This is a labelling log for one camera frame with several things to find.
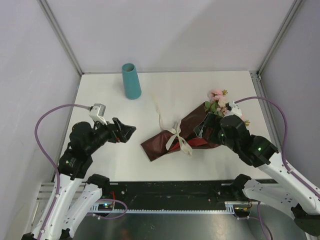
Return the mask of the cream ribbon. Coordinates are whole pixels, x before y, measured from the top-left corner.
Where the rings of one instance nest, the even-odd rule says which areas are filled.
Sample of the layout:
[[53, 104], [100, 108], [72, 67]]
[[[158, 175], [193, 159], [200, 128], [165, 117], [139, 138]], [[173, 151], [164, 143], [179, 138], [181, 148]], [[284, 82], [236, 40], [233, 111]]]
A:
[[188, 142], [183, 137], [180, 136], [182, 121], [181, 120], [177, 121], [174, 124], [174, 127], [166, 128], [164, 125], [163, 119], [162, 119], [162, 114], [161, 114], [161, 110], [160, 110], [157, 98], [153, 93], [151, 93], [150, 96], [151, 96], [152, 102], [154, 104], [155, 111], [158, 114], [158, 124], [159, 124], [160, 129], [162, 131], [167, 131], [172, 134], [172, 136], [169, 138], [169, 140], [165, 144], [166, 150], [169, 151], [174, 140], [178, 139], [180, 151], [182, 151], [183, 153], [185, 153], [188, 156], [191, 156], [193, 153], [192, 147], [188, 144]]

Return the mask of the pink artificial flower bunch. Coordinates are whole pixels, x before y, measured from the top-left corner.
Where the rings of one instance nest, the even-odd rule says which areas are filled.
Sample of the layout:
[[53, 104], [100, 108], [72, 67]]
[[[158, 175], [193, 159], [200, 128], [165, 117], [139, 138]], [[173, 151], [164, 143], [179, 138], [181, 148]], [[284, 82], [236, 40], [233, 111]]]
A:
[[[204, 112], [206, 114], [212, 113], [220, 117], [224, 117], [226, 114], [226, 103], [229, 103], [228, 99], [226, 98], [226, 95], [228, 94], [228, 91], [226, 89], [212, 89], [208, 92], [208, 100], [204, 102]], [[246, 119], [243, 114], [240, 118], [246, 127], [250, 125], [250, 121]]]

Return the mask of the dark red wrapping paper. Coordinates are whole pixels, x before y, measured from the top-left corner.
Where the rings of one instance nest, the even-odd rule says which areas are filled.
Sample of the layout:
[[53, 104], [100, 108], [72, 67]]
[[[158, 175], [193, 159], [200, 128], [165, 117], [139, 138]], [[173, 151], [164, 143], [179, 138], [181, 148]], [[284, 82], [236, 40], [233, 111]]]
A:
[[201, 103], [187, 116], [175, 123], [174, 127], [170, 128], [164, 126], [159, 107], [156, 107], [156, 112], [158, 113], [161, 132], [141, 143], [151, 162], [164, 155], [178, 151], [191, 156], [193, 150], [214, 149], [219, 146], [216, 143], [208, 142], [204, 138], [197, 137], [194, 132], [195, 127], [207, 115], [204, 103]]

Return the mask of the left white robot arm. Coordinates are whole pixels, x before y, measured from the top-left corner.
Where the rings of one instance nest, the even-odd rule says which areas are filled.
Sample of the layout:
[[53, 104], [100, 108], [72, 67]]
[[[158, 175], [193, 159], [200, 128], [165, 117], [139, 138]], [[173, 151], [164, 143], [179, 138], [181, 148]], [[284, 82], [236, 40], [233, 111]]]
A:
[[72, 127], [69, 143], [58, 163], [58, 176], [45, 210], [32, 232], [24, 240], [71, 240], [90, 208], [110, 196], [109, 178], [93, 174], [82, 194], [73, 197], [93, 163], [92, 154], [105, 143], [126, 143], [136, 127], [123, 124], [114, 117], [113, 123], [82, 121]]

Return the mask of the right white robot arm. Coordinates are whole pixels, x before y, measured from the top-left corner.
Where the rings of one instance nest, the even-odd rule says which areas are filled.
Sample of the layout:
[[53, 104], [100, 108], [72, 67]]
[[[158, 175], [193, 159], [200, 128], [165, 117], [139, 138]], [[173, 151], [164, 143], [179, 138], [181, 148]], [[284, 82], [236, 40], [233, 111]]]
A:
[[194, 132], [209, 143], [228, 147], [245, 164], [264, 172], [284, 189], [281, 192], [262, 186], [249, 176], [240, 174], [230, 188], [235, 200], [242, 201], [247, 197], [265, 203], [288, 215], [305, 233], [315, 237], [320, 235], [319, 187], [296, 169], [287, 169], [287, 161], [268, 139], [250, 134], [236, 115], [218, 117], [208, 113]]

